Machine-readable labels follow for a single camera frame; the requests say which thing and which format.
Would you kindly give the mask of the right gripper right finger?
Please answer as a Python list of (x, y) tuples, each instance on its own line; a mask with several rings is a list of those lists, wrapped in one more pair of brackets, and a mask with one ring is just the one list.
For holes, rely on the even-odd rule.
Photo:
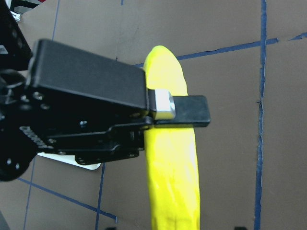
[(235, 226), (234, 230), (247, 230), (245, 226)]

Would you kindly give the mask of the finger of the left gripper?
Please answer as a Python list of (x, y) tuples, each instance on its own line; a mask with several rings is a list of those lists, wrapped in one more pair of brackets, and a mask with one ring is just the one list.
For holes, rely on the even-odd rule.
[(148, 99), (155, 127), (207, 127), (211, 122), (203, 95), (174, 96), (166, 89), (149, 89)]

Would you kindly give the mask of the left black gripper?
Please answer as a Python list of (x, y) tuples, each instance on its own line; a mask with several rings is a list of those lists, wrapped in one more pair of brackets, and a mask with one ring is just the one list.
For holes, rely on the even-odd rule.
[(80, 165), (134, 158), (153, 125), (142, 69), (49, 39), (26, 42), (0, 3), (0, 179), (39, 153)]

